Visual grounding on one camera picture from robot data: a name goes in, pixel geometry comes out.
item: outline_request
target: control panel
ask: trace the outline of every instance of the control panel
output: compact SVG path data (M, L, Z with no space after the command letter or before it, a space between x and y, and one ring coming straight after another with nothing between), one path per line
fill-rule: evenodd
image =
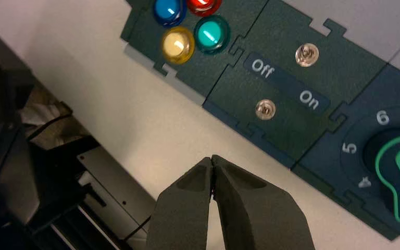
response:
M311 28L300 4L281 0L128 3L127 55L385 237L400 235L400 66L386 53L334 19L327 33Z

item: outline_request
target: rotary knob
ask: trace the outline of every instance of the rotary knob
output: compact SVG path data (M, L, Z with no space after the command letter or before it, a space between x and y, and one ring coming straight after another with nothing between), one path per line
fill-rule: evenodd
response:
M400 129L389 129L373 136L363 151L366 167L376 173L381 196L400 222Z

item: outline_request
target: yellow button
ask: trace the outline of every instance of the yellow button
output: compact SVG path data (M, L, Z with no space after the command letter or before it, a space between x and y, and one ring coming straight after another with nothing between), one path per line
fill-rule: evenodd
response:
M182 64L194 53L194 36L184 27L175 27L164 34L161 46L163 55L168 61Z

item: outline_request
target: white tabletop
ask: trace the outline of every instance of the white tabletop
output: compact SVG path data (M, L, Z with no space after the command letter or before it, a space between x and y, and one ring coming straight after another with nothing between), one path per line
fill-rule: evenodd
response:
M400 249L124 53L124 0L0 0L0 36L155 198L218 154L288 191L316 249ZM208 249L224 249L218 213Z

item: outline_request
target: red button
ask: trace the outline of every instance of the red button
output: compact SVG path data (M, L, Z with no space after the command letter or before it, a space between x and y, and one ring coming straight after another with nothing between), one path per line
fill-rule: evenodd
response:
M189 10L201 17L212 15L220 5L221 0L187 0Z

